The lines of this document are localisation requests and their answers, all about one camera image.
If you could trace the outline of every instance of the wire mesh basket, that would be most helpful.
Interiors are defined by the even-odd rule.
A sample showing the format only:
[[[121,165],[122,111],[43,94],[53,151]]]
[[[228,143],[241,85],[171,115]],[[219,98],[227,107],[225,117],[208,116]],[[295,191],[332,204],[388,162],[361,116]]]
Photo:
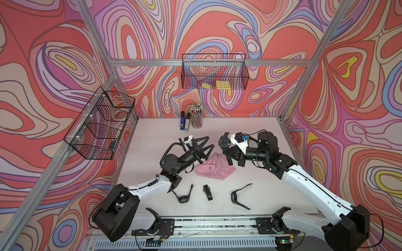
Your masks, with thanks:
[[[244,90],[249,75],[243,53],[182,54],[183,89]]]
[[[113,159],[134,103],[126,94],[103,91],[73,139],[64,140],[85,159]]]

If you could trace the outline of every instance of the pencil lead container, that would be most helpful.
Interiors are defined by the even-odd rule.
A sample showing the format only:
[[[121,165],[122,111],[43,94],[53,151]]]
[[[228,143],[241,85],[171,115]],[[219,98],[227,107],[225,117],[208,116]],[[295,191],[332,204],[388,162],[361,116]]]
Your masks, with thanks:
[[[191,111],[191,126],[195,129],[202,127],[202,111]]]

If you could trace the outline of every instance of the black cable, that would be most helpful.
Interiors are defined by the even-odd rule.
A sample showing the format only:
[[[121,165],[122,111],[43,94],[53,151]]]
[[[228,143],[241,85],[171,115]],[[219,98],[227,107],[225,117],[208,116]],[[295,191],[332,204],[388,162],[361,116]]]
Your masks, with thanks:
[[[142,189],[142,188],[146,188],[146,187],[149,186],[151,183],[149,183],[148,185],[143,186],[143,187],[141,187],[141,188],[123,189],[123,190],[116,191],[116,192],[112,193],[111,195],[107,196],[103,201],[105,201],[106,199],[110,198],[111,196],[113,196],[113,195],[115,195],[115,194],[117,194],[117,193],[123,192],[123,191],[135,191],[135,190],[139,190],[139,189]],[[98,227],[94,227],[94,226],[91,224],[91,216],[92,216],[92,214],[96,211],[96,209],[98,209],[98,207],[99,207],[101,204],[102,204],[102,203],[99,203],[99,204],[92,210],[92,212],[89,214],[89,217],[88,217],[88,224],[89,224],[91,227],[95,228],[95,229],[99,229],[99,228],[98,228]]]
[[[257,226],[257,225],[251,225],[251,227],[255,227],[255,228],[261,228],[261,229],[270,229],[274,226],[275,224],[271,224],[269,226]]]
[[[187,172],[187,170],[186,170],[186,169],[184,169],[184,172],[185,172],[185,173],[191,173],[193,170],[194,170],[194,163],[193,163],[193,168],[191,169],[191,171],[190,171],[190,172]]]
[[[135,233],[135,235],[134,235],[134,238],[135,238],[135,243],[137,244],[137,247],[142,251],[142,249],[139,247],[139,245],[138,245],[138,242],[137,242],[137,234]]]
[[[378,214],[364,214],[364,213],[356,212],[356,211],[354,211],[353,209],[349,209],[349,208],[345,207],[344,205],[342,205],[339,201],[337,201],[336,199],[334,199],[334,198],[333,198],[331,195],[329,195],[324,189],[322,189],[322,188],[321,188],[319,185],[317,185],[314,181],[312,181],[312,180],[309,179],[308,177],[304,176],[304,175],[303,175],[302,173],[300,173],[299,171],[294,170],[294,169],[290,169],[290,168],[284,168],[284,169],[281,169],[281,170],[292,170],[292,171],[297,172],[298,174],[300,174],[301,176],[303,176],[305,179],[309,180],[309,181],[312,182],[314,185],[316,185],[319,189],[321,189],[326,195],[328,195],[328,197],[330,197],[331,199],[333,199],[336,203],[338,203],[339,205],[341,205],[342,207],[346,208],[347,210],[349,210],[349,211],[351,211],[351,212],[355,212],[355,213],[361,214],[361,215],[376,215],[376,216],[381,220],[381,227],[382,227],[381,239],[380,239],[380,241],[379,241],[377,244],[374,244],[374,245],[369,246],[369,247],[360,247],[360,248],[376,247],[376,246],[380,245],[381,242],[384,240],[384,235],[385,235],[385,231],[384,231],[384,222],[383,222],[381,216],[379,216]]]
[[[304,233],[303,238],[301,239],[300,243],[296,247],[292,248],[291,250],[295,250],[298,246],[300,246],[300,244],[303,242],[305,236],[306,236],[306,233]]]
[[[262,129],[262,130],[259,130],[258,132],[255,132],[255,133],[250,133],[250,134],[248,134],[248,133],[243,133],[243,135],[244,136],[246,136],[246,135],[253,135],[253,134],[256,134],[256,133],[260,133],[260,132],[263,132],[263,131],[266,131],[266,132],[268,132],[267,130],[265,130],[265,129]]]
[[[163,159],[166,157],[166,155],[168,154],[168,152],[169,152],[169,151],[172,149],[172,147],[175,146],[175,145],[179,145],[179,146],[183,147],[183,145],[180,144],[180,143],[178,143],[178,142],[174,142],[173,144],[171,144],[171,145],[169,146],[169,148],[166,150],[166,152],[163,154],[162,158],[160,159],[160,161],[159,161],[159,165],[160,165],[160,166],[162,166]]]
[[[258,155],[258,153],[259,153],[260,151],[262,151],[262,150],[266,150],[266,149],[261,148],[261,149],[259,149],[259,150],[255,153],[255,159],[256,159],[256,162],[257,162],[258,166],[257,166],[256,164],[254,164],[254,161],[253,161],[253,160],[252,160],[251,162],[253,163],[253,165],[255,165],[255,166],[258,167],[258,168],[266,169],[264,166],[260,166],[260,164],[259,164],[258,161],[257,161],[257,155]]]

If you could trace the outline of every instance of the colorful swirl backdrop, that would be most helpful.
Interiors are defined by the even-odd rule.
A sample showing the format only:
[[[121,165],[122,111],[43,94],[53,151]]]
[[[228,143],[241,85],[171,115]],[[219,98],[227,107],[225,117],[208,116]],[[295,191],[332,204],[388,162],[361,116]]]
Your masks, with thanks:
[[[237,53],[249,59],[309,59],[337,0],[97,0],[91,12],[111,57],[181,59]],[[181,67],[119,67],[138,116],[180,116],[201,102],[205,116],[279,115],[303,67],[249,67],[246,90],[183,90]]]
[[[372,250],[402,250],[401,41],[401,1],[355,1],[286,119],[309,173],[382,216]]]
[[[87,0],[110,55],[174,59],[243,52],[251,59],[311,58],[338,0]],[[383,216],[402,234],[402,3],[356,0],[286,123],[308,171],[337,195]],[[183,90],[180,67],[117,68],[139,116],[279,115],[302,67],[249,67],[246,90]],[[0,230],[108,78],[74,0],[0,1]],[[112,161],[73,153],[15,251],[80,249],[89,212],[109,190],[133,128]],[[372,219],[368,244],[380,238]]]
[[[0,1],[0,231],[108,76],[71,0]],[[113,161],[71,154],[14,251],[78,249],[131,128]]]

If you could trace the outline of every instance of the aluminum frame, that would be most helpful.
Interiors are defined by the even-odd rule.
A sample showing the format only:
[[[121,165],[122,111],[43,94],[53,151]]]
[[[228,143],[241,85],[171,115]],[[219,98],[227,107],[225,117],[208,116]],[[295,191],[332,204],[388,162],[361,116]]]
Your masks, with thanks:
[[[122,167],[123,167],[125,158],[126,158],[126,156],[127,156],[128,148],[130,147],[131,141],[132,141],[133,136],[134,136],[135,129],[137,128],[137,124],[138,124],[137,115],[135,114],[135,111],[133,111],[131,114],[132,114],[133,119],[134,119],[134,127],[133,127],[133,130],[132,130],[131,133],[130,133],[129,139],[128,139],[128,141],[127,141],[127,145],[126,145],[126,147],[125,147],[125,149],[124,149],[123,157],[121,158],[121,160],[120,160],[120,162],[119,162],[119,165],[118,165],[117,168],[116,168],[116,173],[115,173],[115,176],[114,176],[114,178],[113,178],[113,181],[112,181],[112,184],[111,184],[111,186],[110,186],[109,191],[112,190],[112,188],[113,188],[115,185],[117,185],[116,183],[117,183],[117,180],[119,179],[121,169],[122,169]]]
[[[115,76],[110,76],[104,84],[104,88],[112,88],[113,82],[116,81]],[[83,125],[86,115],[88,115],[92,108],[95,106],[96,101],[100,95],[95,96],[94,100],[88,105],[88,108],[82,114],[79,122],[76,124],[71,134],[75,135],[80,127]],[[7,225],[4,227],[0,234],[0,250],[11,250],[17,241],[18,237],[28,224],[32,215],[35,213],[37,207],[45,197],[50,186],[53,184],[58,173],[64,166],[69,155],[73,152],[73,148],[69,146],[65,141],[62,141],[61,147],[58,149],[50,163],[47,165],[35,185],[31,188],[28,195],[25,197],[21,205],[13,214]]]
[[[181,59],[111,59],[119,66],[181,66]],[[245,59],[246,66],[310,66],[310,59]]]
[[[284,115],[287,115],[292,109],[293,103],[299,98],[301,91],[304,89],[310,76],[313,74],[314,68],[318,64],[320,57],[324,54],[325,48],[328,46],[329,42],[331,41],[333,35],[336,32],[336,29],[339,27],[342,19],[344,18],[344,16],[346,15],[350,6],[352,6],[352,3],[354,1],[355,0],[342,0],[339,3],[338,8],[336,8],[336,11],[334,13],[334,16],[332,16],[332,19],[329,22],[327,29],[324,31],[322,38],[318,42],[318,45],[315,51],[313,52],[310,66],[304,69],[294,90],[290,94],[290,97],[287,99],[285,107],[283,108],[279,117],[283,118]]]
[[[306,85],[309,76],[312,74],[315,66],[318,63],[319,58],[324,52],[325,47],[330,42],[334,32],[338,28],[342,18],[345,16],[351,4],[354,0],[342,0],[335,11],[334,16],[332,17],[330,24],[325,30],[323,37],[320,39],[311,59],[246,59],[247,66],[305,66],[307,67],[301,77],[299,82],[297,83],[295,89],[293,90],[291,96],[286,102],[285,108],[282,110],[280,117],[283,114],[287,114],[288,110],[291,109],[291,104],[298,98],[299,92]],[[122,93],[127,93],[124,88],[123,83],[121,82],[120,77],[118,76],[115,67],[116,66],[181,66],[181,60],[178,59],[111,59],[105,44],[100,36],[99,30],[97,29],[95,20],[88,8],[85,0],[76,0],[77,8],[84,20],[85,25],[88,27],[88,31],[94,40],[96,47],[100,52],[100,55],[109,70],[110,76],[108,80],[104,84],[105,90],[110,90],[113,86],[113,82],[117,83],[117,89]],[[87,114],[91,111],[90,107],[93,106],[95,102],[91,102],[88,109],[84,114]],[[78,124],[82,124],[84,122],[84,117],[82,116],[80,122]],[[22,233],[26,224],[29,222],[33,213],[37,209],[38,205],[42,201],[46,192],[50,188],[51,184],[54,182],[57,174],[63,167],[65,161],[68,159],[69,155],[72,152],[72,147],[70,147],[67,143],[63,143],[59,148],[49,165],[46,167],[44,172],[39,177],[38,181],[32,187],[28,195],[23,200],[21,206],[14,213],[12,218],[7,223],[6,227],[3,229],[0,234],[0,250],[8,251],[11,250],[17,241],[19,235]]]
[[[102,37],[96,26],[94,17],[92,16],[91,11],[90,11],[88,5],[86,4],[86,0],[75,0],[75,2],[76,2],[77,9],[82,16],[82,19],[84,20],[84,23],[85,23],[86,27],[88,28],[90,36],[92,37],[96,47],[99,50],[99,53],[103,59],[103,62],[105,64],[106,68],[109,70],[109,73],[111,75],[118,76],[116,69],[113,67],[113,65],[110,61],[109,52],[107,51],[106,46],[103,43]],[[124,88],[124,85],[121,82],[120,77],[118,78],[116,87],[119,92],[127,94],[127,91]]]
[[[292,141],[292,139],[291,139],[291,137],[290,137],[290,133],[289,133],[289,131],[288,131],[288,129],[287,129],[285,123],[283,122],[283,119],[277,117],[277,120],[278,120],[278,124],[279,124],[280,128],[282,129],[283,135],[284,135],[285,138],[286,138],[287,144],[288,144],[289,147],[290,147],[290,151],[292,152],[292,154],[293,154],[293,156],[294,156],[296,162],[297,162],[301,167],[303,167],[305,170],[307,170],[306,167],[305,167],[305,165],[304,165],[304,162],[302,161],[302,158],[301,158],[299,152],[297,151],[297,148],[296,148],[295,144],[293,143],[293,141]]]
[[[325,217],[322,213],[311,213],[308,215],[316,217]],[[187,237],[199,238],[222,238],[222,237],[285,237],[291,234],[268,234],[260,235],[255,225],[255,218],[272,218],[271,214],[251,214],[251,215],[219,215],[219,216],[162,216],[164,218],[173,218],[175,220],[175,234],[170,238],[181,240]],[[88,242],[84,250],[96,250],[96,243],[99,239],[107,237],[101,231],[97,230],[86,237]],[[134,236],[124,235],[120,239],[132,240]]]

